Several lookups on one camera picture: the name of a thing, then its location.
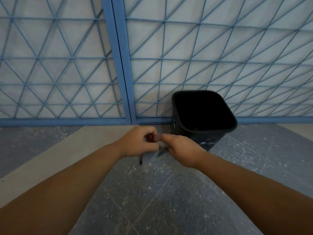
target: right hand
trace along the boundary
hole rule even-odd
[[[196,142],[185,136],[164,133],[160,141],[167,142],[171,146],[168,151],[185,167],[194,168],[206,153]]]

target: speckled floor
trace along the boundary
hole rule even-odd
[[[167,125],[156,126],[168,133]],[[0,128],[0,177],[79,127]],[[239,125],[212,153],[313,198],[313,143],[278,125]],[[125,158],[110,171],[70,234],[261,234],[209,178],[170,155]]]

